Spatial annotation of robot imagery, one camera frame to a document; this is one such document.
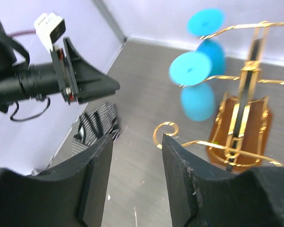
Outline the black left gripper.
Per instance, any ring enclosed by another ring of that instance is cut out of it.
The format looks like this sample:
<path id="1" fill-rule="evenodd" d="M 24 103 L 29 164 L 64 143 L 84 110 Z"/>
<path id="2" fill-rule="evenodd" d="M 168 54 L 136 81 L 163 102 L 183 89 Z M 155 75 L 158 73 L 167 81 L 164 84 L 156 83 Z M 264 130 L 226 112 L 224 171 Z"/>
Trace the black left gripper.
<path id="1" fill-rule="evenodd" d="M 75 49 L 69 37 L 64 49 L 51 52 L 52 62 L 15 65 L 15 55 L 0 48 L 0 106 L 36 99 L 44 101 L 60 93 L 67 103 L 88 103 L 111 96 L 120 89 L 115 79 L 90 65 Z"/>

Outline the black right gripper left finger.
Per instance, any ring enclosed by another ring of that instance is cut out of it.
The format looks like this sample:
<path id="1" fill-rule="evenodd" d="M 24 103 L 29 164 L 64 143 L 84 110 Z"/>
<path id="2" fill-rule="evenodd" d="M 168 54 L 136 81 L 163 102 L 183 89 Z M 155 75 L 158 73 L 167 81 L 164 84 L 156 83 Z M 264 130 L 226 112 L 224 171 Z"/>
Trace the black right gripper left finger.
<path id="1" fill-rule="evenodd" d="M 102 224 L 113 140 L 36 176 L 0 168 L 0 227 L 99 227 Z"/>

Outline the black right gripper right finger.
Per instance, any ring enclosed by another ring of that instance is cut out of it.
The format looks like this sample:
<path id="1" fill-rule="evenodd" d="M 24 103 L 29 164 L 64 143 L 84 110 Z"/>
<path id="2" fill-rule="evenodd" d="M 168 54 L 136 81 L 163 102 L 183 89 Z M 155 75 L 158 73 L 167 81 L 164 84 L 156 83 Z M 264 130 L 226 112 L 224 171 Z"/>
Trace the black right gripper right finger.
<path id="1" fill-rule="evenodd" d="M 284 227 L 284 167 L 222 170 L 162 138 L 162 156 L 175 227 Z"/>

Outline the black white striped bag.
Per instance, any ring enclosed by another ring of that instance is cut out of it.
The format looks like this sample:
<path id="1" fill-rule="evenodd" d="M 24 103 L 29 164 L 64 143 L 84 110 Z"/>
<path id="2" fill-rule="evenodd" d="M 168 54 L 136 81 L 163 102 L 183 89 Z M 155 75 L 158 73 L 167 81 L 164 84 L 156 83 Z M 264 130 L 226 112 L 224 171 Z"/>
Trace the black white striped bag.
<path id="1" fill-rule="evenodd" d="M 82 113 L 72 124 L 71 156 L 86 150 L 105 135 L 110 134 L 116 141 L 121 132 L 116 105 L 105 101 L 93 111 Z"/>

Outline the light blue front wine glass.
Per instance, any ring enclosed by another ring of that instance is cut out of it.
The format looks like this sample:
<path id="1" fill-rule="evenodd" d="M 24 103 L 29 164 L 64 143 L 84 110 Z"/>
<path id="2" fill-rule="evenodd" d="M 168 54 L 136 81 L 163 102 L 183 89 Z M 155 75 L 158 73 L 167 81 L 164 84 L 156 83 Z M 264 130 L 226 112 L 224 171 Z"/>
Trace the light blue front wine glass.
<path id="1" fill-rule="evenodd" d="M 185 116 L 196 122 L 209 119 L 215 108 L 214 93 L 203 81 L 212 71 L 211 59 L 202 52 L 186 52 L 169 67 L 170 80 L 182 87 L 181 107 Z"/>

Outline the light blue wine glass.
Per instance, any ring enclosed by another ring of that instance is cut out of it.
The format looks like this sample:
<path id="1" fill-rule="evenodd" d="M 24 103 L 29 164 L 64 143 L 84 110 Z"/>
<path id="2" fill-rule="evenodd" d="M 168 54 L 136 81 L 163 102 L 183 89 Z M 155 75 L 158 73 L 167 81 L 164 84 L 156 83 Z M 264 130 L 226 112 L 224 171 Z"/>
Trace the light blue wine glass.
<path id="1" fill-rule="evenodd" d="M 218 8 L 207 8 L 195 13 L 187 23 L 187 30 L 195 36 L 207 36 L 217 32 L 224 22 L 224 13 Z M 224 49 L 219 42 L 209 38 L 203 40 L 196 49 L 206 54 L 212 62 L 209 76 L 223 75 L 226 71 Z"/>
<path id="2" fill-rule="evenodd" d="M 169 67 L 170 80 L 182 87 L 181 107 L 185 116 L 196 122 L 209 119 L 215 108 L 214 93 L 203 81 L 212 71 L 211 59 L 202 52 L 186 52 Z"/>

